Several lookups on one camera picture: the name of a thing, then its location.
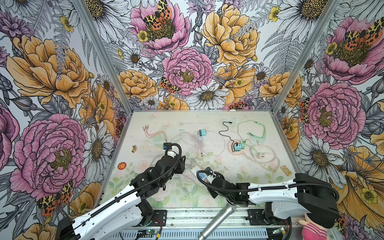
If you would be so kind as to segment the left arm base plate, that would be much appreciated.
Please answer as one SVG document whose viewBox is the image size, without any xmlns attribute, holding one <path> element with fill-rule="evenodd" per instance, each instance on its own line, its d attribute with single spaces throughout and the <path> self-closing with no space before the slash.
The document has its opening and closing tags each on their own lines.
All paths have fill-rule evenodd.
<svg viewBox="0 0 384 240">
<path fill-rule="evenodd" d="M 167 222 L 167 210 L 154 210 L 154 214 L 147 227 L 165 227 Z"/>
</svg>

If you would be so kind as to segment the teal charger with white cable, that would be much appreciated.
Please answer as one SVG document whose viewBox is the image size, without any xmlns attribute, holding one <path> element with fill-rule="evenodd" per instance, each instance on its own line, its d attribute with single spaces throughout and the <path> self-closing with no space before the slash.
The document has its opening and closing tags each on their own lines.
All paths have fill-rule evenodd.
<svg viewBox="0 0 384 240">
<path fill-rule="evenodd" d="M 200 137 L 204 137 L 207 135 L 207 131 L 206 130 L 199 130 L 199 136 Z"/>
</svg>

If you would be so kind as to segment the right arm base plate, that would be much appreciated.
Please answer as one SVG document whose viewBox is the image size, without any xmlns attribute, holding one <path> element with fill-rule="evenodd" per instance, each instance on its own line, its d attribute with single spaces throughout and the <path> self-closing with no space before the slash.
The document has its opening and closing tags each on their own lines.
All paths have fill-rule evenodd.
<svg viewBox="0 0 384 240">
<path fill-rule="evenodd" d="M 264 209 L 248 209 L 246 220 L 251 226 L 286 226 L 288 222 L 274 216 L 266 217 Z"/>
</svg>

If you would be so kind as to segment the teal charger with black cable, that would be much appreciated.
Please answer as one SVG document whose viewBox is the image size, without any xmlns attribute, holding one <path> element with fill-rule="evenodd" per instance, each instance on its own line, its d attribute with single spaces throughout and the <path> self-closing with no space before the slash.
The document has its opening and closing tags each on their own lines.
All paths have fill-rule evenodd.
<svg viewBox="0 0 384 240">
<path fill-rule="evenodd" d="M 233 146 L 233 149 L 235 152 L 240 152 L 242 149 L 241 149 L 241 144 L 240 143 L 235 143 L 234 146 Z"/>
</svg>

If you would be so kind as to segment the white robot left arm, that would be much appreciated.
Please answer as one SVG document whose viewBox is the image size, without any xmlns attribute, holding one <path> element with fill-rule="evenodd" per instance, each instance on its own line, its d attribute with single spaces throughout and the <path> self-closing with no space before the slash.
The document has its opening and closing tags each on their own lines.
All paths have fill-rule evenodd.
<svg viewBox="0 0 384 240">
<path fill-rule="evenodd" d="M 165 188 L 173 175 L 185 170 L 184 156 L 164 155 L 154 167 L 137 175 L 113 198 L 75 219 L 59 221 L 57 240 L 106 240 L 129 227 L 146 226 L 154 217 L 147 199 Z"/>
</svg>

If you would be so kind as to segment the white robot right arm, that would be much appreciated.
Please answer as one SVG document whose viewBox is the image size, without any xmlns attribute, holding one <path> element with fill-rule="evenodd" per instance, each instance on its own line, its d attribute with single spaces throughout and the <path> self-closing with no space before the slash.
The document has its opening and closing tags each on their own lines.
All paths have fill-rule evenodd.
<svg viewBox="0 0 384 240">
<path fill-rule="evenodd" d="M 330 229 L 339 218 L 339 194 L 331 184 L 298 173 L 294 179 L 281 183 L 251 184 L 228 182 L 214 173 L 208 178 L 208 190 L 213 198 L 221 196 L 229 204 L 248 207 L 265 204 L 265 217 L 287 219 L 307 215 L 314 223 Z"/>
</svg>

